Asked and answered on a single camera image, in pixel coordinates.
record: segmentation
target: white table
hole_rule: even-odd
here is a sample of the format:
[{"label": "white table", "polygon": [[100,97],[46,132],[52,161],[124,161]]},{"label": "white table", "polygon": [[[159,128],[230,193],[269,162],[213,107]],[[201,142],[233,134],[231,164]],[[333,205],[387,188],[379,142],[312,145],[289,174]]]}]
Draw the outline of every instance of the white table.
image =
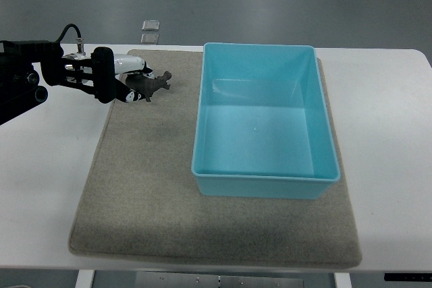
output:
[{"label": "white table", "polygon": [[[114,53],[203,49],[108,46]],[[86,45],[87,53],[95,47]],[[414,50],[317,49],[317,56],[363,253],[349,271],[432,271],[431,66]],[[72,255],[67,240],[109,105],[79,90],[48,91],[47,102],[0,126],[1,268],[268,270]]]}]

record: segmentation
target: robotic arm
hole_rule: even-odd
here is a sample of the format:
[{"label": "robotic arm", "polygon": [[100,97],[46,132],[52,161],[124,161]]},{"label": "robotic arm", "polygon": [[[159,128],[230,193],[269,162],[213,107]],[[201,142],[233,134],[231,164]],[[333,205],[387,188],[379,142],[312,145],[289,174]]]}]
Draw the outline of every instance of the robotic arm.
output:
[{"label": "robotic arm", "polygon": [[[64,55],[60,42],[69,28],[78,35],[78,52]],[[90,57],[78,27],[69,24],[55,41],[20,41],[3,43],[0,53],[0,125],[40,105],[48,98],[45,87],[32,63],[40,62],[43,78],[50,86],[80,89],[94,95],[101,103],[118,99],[125,103],[146,99],[151,94],[140,93],[120,82],[116,74],[133,74],[146,80],[154,79],[146,61],[129,55],[114,55],[108,47],[98,47]]]}]

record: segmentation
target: gray carpet mat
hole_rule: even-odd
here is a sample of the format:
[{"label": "gray carpet mat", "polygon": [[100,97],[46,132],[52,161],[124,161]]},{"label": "gray carpet mat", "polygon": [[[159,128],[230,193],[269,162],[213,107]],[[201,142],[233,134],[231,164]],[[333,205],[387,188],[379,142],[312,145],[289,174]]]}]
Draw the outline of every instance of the gray carpet mat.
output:
[{"label": "gray carpet mat", "polygon": [[190,170],[203,54],[128,54],[143,57],[155,75],[169,70],[171,89],[158,90],[151,103],[112,104],[71,230],[71,253],[220,266],[360,263],[336,136],[342,178],[316,200],[203,196]]}]

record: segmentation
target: plastic container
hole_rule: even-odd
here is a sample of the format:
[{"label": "plastic container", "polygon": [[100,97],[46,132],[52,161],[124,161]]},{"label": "plastic container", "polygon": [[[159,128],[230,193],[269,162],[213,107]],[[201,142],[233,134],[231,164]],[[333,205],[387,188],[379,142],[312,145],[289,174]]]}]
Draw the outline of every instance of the plastic container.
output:
[{"label": "plastic container", "polygon": [[315,199],[339,180],[314,48],[204,46],[192,173],[212,196]]}]

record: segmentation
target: toy dinosaur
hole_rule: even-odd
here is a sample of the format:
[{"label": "toy dinosaur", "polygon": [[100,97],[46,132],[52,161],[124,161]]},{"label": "toy dinosaur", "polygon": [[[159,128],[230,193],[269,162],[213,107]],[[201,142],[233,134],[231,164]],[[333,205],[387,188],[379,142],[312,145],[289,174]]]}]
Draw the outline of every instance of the toy dinosaur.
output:
[{"label": "toy dinosaur", "polygon": [[150,79],[141,74],[131,74],[126,78],[126,86],[144,95],[147,102],[151,102],[150,97],[160,88],[169,90],[167,81],[171,79],[172,74],[165,71],[162,76]]}]

